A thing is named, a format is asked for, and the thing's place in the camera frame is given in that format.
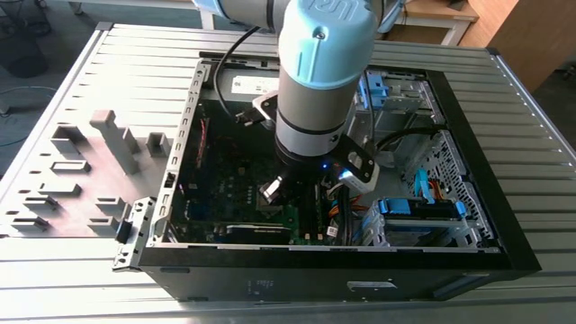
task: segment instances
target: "robotic arm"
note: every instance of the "robotic arm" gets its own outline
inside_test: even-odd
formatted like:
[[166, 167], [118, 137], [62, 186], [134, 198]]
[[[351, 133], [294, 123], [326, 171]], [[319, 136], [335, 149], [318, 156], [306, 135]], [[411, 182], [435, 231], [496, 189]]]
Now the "robotic arm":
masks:
[[[279, 176], [276, 182], [295, 173], [302, 178], [320, 171], [327, 157], [336, 156], [331, 160], [350, 171], [342, 179], [346, 184], [360, 192], [374, 190], [379, 167], [343, 131], [375, 32], [392, 28], [404, 2], [195, 0], [199, 9], [279, 33], [276, 146], [292, 175]], [[336, 152], [338, 146], [344, 149]], [[280, 185], [271, 183], [271, 190], [264, 189], [270, 203]]]

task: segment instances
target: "motherboard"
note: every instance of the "motherboard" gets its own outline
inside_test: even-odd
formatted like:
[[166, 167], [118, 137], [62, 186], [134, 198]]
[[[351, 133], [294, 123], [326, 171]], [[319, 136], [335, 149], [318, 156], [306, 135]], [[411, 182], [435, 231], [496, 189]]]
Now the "motherboard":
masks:
[[[312, 202], [312, 214], [299, 213], [303, 209], [299, 201], [270, 205], [259, 188], [276, 176], [274, 152], [262, 150], [254, 141], [259, 134], [238, 136], [235, 128], [242, 126], [223, 127], [212, 120], [200, 119], [198, 134], [191, 138], [195, 154], [187, 159], [187, 181], [178, 188], [186, 208], [171, 220], [176, 241], [323, 245], [322, 215], [327, 212], [322, 210], [323, 200], [319, 197]], [[251, 130], [240, 131], [246, 135]]]

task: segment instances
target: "metal bracket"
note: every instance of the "metal bracket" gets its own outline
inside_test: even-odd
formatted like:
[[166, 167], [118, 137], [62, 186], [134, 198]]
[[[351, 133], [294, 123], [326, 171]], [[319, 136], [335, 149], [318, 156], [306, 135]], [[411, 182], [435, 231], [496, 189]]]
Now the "metal bracket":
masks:
[[252, 109], [236, 115], [236, 122], [244, 126], [262, 124], [267, 130], [276, 128], [276, 109], [279, 108], [279, 91], [270, 91], [252, 100]]
[[375, 172], [375, 161], [367, 151], [356, 144], [356, 142], [346, 136], [340, 135], [340, 141], [336, 148], [327, 154], [327, 156], [339, 163], [354, 176], [364, 183], [372, 179]]
[[138, 263], [148, 241], [155, 206], [154, 197], [136, 200], [128, 218], [123, 219], [116, 235], [120, 247], [112, 264], [114, 272], [142, 271]]

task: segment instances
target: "black cable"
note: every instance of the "black cable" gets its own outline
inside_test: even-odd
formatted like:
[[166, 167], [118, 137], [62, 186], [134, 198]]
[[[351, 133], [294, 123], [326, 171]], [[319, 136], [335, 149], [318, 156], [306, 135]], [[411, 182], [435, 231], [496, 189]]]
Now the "black cable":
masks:
[[375, 121], [375, 106], [372, 104], [372, 95], [370, 93], [370, 85], [368, 85], [368, 71], [364, 70], [363, 79], [366, 84], [366, 91], [368, 97], [368, 110], [370, 110], [370, 141], [374, 142], [376, 138], [376, 121]]
[[392, 134], [387, 135], [387, 137], [384, 137], [382, 140], [379, 140], [376, 144], [376, 151], [383, 151], [399, 138], [403, 138], [406, 135], [435, 135], [435, 133], [446, 129], [447, 127], [444, 125], [435, 125], [432, 127], [415, 127], [399, 130], [398, 132], [394, 132]]
[[235, 116], [232, 115], [231, 110], [228, 109], [228, 105], [226, 104], [223, 93], [220, 91], [220, 85], [218, 83], [219, 83], [219, 80], [220, 80], [220, 75], [222, 75], [222, 71], [223, 71], [223, 66], [224, 66], [226, 60], [230, 58], [231, 54], [234, 53], [234, 51], [236, 51], [236, 48], [240, 46], [240, 44], [243, 44], [243, 42], [246, 41], [246, 39], [255, 32], [258, 32], [259, 29], [260, 29], [260, 27], [258, 27], [258, 26], [252, 27], [252, 29], [250, 29], [250, 31], [246, 32], [246, 34], [243, 35], [243, 37], [239, 38], [239, 40], [236, 41], [236, 43], [231, 46], [228, 52], [226, 52], [226, 54], [223, 56], [223, 59], [218, 63], [216, 70], [215, 70], [215, 91], [216, 91], [216, 95], [218, 95], [218, 100], [220, 101], [220, 105], [223, 106], [226, 114], [232, 119], [235, 118]]
[[339, 190], [339, 234], [342, 231], [342, 245], [352, 245], [352, 231], [354, 231], [354, 214], [351, 203], [351, 189], [343, 186]]

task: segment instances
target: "aluminum table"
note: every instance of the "aluminum table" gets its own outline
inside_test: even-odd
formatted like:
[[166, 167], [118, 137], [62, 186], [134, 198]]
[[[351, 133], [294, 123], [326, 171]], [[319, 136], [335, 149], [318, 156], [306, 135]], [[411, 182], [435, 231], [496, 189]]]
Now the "aluminum table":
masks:
[[[99, 197], [127, 202], [155, 194], [166, 159], [135, 155], [142, 172], [124, 175], [88, 121], [95, 109], [115, 110], [142, 149], [151, 132], [175, 137], [179, 112], [199, 51], [226, 51], [240, 33], [100, 24], [0, 182], [0, 319], [123, 317], [126, 323], [568, 323], [576, 318], [576, 163], [542, 108], [499, 55], [484, 49], [378, 42], [374, 63], [446, 72], [543, 271], [482, 287], [451, 301], [396, 303], [179, 303], [144, 273], [112, 273], [116, 243]], [[276, 39], [252, 36], [240, 53], [276, 55]], [[55, 130], [75, 128], [87, 174], [51, 171], [66, 157]], [[59, 199], [58, 215], [23, 206], [43, 184], [75, 183], [82, 192]], [[52, 229], [14, 230], [15, 218], [38, 215]]]

